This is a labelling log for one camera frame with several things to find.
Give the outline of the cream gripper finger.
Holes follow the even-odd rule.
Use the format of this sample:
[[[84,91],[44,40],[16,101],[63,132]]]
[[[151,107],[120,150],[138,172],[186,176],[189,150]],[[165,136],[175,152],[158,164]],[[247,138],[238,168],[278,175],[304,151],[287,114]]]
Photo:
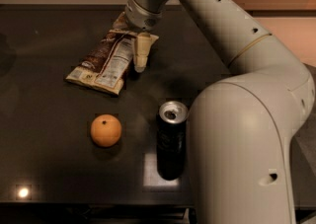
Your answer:
[[[113,22],[113,28],[117,29],[117,30],[129,30],[130,29],[125,12],[121,12],[119,14],[119,16]]]
[[[150,48],[152,45],[152,38],[149,33],[140,33],[134,42],[134,69],[137,73],[144,71]]]

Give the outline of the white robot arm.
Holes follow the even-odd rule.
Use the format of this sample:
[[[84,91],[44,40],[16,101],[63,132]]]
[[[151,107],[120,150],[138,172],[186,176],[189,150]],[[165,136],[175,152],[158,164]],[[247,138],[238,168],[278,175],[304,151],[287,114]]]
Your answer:
[[[152,30],[167,1],[128,0],[128,26]],[[232,74],[187,120],[197,224],[296,224],[289,150],[313,108],[311,73],[232,0],[179,1]]]

